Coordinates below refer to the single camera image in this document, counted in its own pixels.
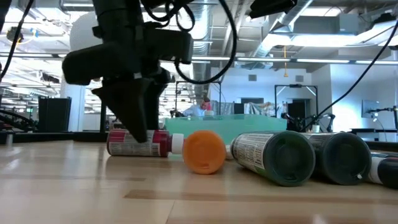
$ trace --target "orange lid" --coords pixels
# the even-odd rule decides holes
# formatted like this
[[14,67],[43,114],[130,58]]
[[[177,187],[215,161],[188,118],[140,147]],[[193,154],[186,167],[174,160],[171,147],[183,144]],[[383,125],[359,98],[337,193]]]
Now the orange lid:
[[195,131],[184,141],[184,163],[197,174],[212,174],[224,164],[223,140],[213,131]]

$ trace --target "metal frame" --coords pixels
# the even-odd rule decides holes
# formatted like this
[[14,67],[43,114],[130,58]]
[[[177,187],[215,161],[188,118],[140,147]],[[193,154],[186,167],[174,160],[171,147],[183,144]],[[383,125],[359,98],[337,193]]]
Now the metal frame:
[[[279,92],[277,92],[277,88],[278,87],[280,87],[280,86],[282,86],[283,88],[279,91]],[[289,88],[303,88],[303,87],[305,87],[305,88],[307,88],[308,90],[309,90],[309,92],[311,92],[314,96],[315,96],[315,105],[316,105],[316,107],[317,107],[317,114],[318,114],[318,86],[315,86],[315,85],[301,85],[301,84],[291,84],[291,85],[275,85],[275,87],[274,87],[274,90],[275,90],[275,116],[277,116],[277,98],[278,98],[278,95],[280,94],[280,93],[282,93],[282,91],[286,88],[286,87],[289,87]]]
[[[219,91],[219,102],[218,102],[218,114],[219,115],[221,115],[221,82],[222,81],[217,81],[217,82],[212,82],[212,83],[216,83],[216,84],[219,84],[219,86],[220,86],[220,91]],[[177,92],[178,92],[178,84],[179,83],[190,83],[190,82],[187,82],[187,81],[176,81],[175,82],[175,109],[177,109]]]

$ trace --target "wooden surface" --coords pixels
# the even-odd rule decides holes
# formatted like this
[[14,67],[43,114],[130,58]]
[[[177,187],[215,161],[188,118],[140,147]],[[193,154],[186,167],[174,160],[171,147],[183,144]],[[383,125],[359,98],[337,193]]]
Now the wooden surface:
[[278,187],[233,162],[195,175],[178,156],[109,157],[104,144],[15,144],[0,147],[0,223],[397,224],[398,191]]

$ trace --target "ceiling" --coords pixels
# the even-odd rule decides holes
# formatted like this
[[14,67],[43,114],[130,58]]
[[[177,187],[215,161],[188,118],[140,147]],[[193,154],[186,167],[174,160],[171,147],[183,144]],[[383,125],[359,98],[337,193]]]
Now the ceiling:
[[[50,75],[61,81],[62,77],[62,57],[70,51],[69,34],[73,23],[82,15],[92,11],[91,1],[73,0],[62,1],[64,6],[59,6],[59,1],[54,1],[53,6],[38,7],[31,10],[31,13],[23,25],[24,40],[17,46],[16,55],[12,60],[10,69],[4,77],[0,87],[3,91],[2,106],[9,108],[15,105],[36,106],[37,96],[59,96],[60,84],[49,82],[45,75]],[[226,1],[235,18],[238,30],[238,53],[245,56],[253,56],[256,49],[266,38],[271,26],[271,19],[262,17],[250,20],[247,18],[252,0],[227,0]],[[192,32],[195,46],[206,46],[206,50],[194,53],[211,56],[228,56],[231,53],[231,29],[224,11],[214,0],[196,0],[191,5],[197,18],[199,29]],[[395,0],[367,0],[367,1],[337,1],[337,0],[314,0],[301,16],[327,16],[336,17],[339,14],[362,14],[378,16],[383,10],[393,9],[397,4]],[[162,14],[163,9],[158,9],[158,15]],[[6,37],[7,31],[15,27],[21,18],[22,11],[13,7],[6,17],[6,23],[0,33],[0,62],[5,64],[11,41]],[[146,13],[144,19],[150,20]],[[176,29],[175,23],[171,23],[167,29]],[[379,46],[350,47],[350,57],[360,59],[372,59]],[[340,47],[305,47],[288,45],[285,47],[273,46],[267,53],[268,57],[294,57],[294,58],[341,58],[348,57],[341,53]],[[163,63],[163,67],[175,71],[172,63]],[[187,66],[185,72],[191,73],[194,78],[206,78],[210,73],[204,72],[208,66],[219,66],[219,63],[208,63],[204,65]],[[309,72],[314,67],[311,63],[290,63],[289,68],[306,68]],[[268,68],[278,70],[284,67],[284,63],[274,63]],[[91,82],[88,89],[101,86],[100,82]],[[178,89],[182,91],[178,100],[178,109],[184,110],[197,100],[199,87],[179,84]],[[160,98],[161,113],[166,116],[168,111],[174,108],[175,104],[175,84],[171,83]],[[100,100],[92,95],[91,91],[86,91],[86,112],[97,113],[100,110]]]

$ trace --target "red bottle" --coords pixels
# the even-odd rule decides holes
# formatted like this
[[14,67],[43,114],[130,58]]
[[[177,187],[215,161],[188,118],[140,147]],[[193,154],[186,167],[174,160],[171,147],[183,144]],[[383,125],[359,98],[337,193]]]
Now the red bottle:
[[168,131],[147,131],[147,142],[138,143],[126,129],[112,129],[108,134],[106,149],[111,156],[167,157],[169,152],[181,154],[183,134],[170,135]]

